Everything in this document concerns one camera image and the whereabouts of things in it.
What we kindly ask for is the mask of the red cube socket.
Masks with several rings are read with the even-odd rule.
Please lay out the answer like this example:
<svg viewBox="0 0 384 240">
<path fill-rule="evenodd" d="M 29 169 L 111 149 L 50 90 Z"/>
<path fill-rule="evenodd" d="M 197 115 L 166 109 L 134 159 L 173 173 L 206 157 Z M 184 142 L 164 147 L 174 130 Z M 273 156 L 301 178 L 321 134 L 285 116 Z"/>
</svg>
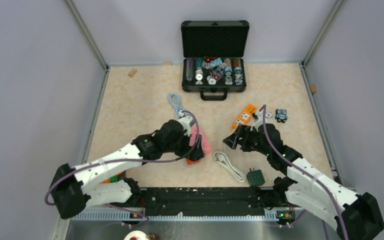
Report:
<svg viewBox="0 0 384 240">
<path fill-rule="evenodd" d="M 200 163 L 202 161 L 202 158 L 198 159 L 198 160 L 191 160 L 191 159 L 188 159 L 186 158 L 186 163 L 188 166 L 191 166 L 191 165 L 196 165 L 198 163 Z"/>
</svg>

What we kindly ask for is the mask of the dark green cube socket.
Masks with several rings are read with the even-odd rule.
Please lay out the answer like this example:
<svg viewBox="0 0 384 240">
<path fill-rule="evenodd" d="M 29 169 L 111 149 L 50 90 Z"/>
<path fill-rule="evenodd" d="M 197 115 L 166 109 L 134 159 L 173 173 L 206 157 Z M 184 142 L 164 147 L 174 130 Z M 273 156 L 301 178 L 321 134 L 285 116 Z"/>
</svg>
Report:
<svg viewBox="0 0 384 240">
<path fill-rule="evenodd" d="M 250 168 L 246 179 L 250 187 L 260 187 L 266 183 L 261 169 Z"/>
</svg>

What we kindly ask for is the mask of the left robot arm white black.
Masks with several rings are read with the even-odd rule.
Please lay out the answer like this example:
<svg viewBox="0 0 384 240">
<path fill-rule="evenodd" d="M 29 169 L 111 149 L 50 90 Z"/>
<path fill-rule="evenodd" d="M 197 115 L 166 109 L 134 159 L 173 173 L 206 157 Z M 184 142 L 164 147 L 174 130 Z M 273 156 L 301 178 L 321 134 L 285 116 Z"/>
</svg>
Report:
<svg viewBox="0 0 384 240">
<path fill-rule="evenodd" d="M 191 116 L 165 122 L 160 129 L 142 134 L 124 147 L 81 165 L 60 165 L 53 176 L 45 203 L 56 207 L 61 219 L 70 219 L 87 208 L 111 203 L 134 207 L 140 202 L 140 188 L 131 178 L 105 183 L 129 169 L 148 163 L 163 163 L 164 154 L 175 161 L 199 161 L 204 157 L 199 125 Z"/>
</svg>

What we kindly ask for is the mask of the pink triangular power strip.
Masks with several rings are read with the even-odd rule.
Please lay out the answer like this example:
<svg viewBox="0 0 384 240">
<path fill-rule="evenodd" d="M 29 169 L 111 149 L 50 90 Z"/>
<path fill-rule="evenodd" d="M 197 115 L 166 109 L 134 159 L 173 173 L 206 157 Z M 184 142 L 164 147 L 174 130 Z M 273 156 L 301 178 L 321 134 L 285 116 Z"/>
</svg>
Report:
<svg viewBox="0 0 384 240">
<path fill-rule="evenodd" d="M 195 144 L 198 134 L 201 136 L 200 145 L 201 145 L 202 151 L 203 151 L 204 155 L 207 156 L 212 152 L 212 149 L 211 149 L 210 143 L 209 143 L 206 135 L 204 134 L 203 130 L 201 128 L 199 128 L 199 131 L 197 131 L 197 124 L 196 123 L 190 129 L 189 146 L 192 147 Z"/>
</svg>

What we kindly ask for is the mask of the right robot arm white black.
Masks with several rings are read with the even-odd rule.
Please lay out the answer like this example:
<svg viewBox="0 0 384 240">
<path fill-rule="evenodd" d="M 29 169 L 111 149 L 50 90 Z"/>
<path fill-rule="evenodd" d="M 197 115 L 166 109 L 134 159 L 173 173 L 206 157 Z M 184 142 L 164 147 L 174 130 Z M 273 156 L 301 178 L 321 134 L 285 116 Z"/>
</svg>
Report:
<svg viewBox="0 0 384 240">
<path fill-rule="evenodd" d="M 373 240 L 384 230 L 377 199 L 358 194 L 319 171 L 301 153 L 285 145 L 276 127 L 240 125 L 222 141 L 230 149 L 258 152 L 270 166 L 284 174 L 273 185 L 279 206 L 301 207 L 332 227 L 342 240 Z"/>
</svg>

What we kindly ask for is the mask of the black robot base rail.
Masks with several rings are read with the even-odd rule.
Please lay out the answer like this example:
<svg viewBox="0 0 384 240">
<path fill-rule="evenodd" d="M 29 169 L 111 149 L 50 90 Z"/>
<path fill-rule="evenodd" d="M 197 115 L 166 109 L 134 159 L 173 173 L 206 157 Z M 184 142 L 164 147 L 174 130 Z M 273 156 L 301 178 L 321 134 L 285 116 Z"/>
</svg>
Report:
<svg viewBox="0 0 384 240">
<path fill-rule="evenodd" d="M 276 218 L 292 218 L 298 210 L 270 187 L 148 187 L 117 206 L 156 217 L 263 216 L 274 210 Z"/>
</svg>

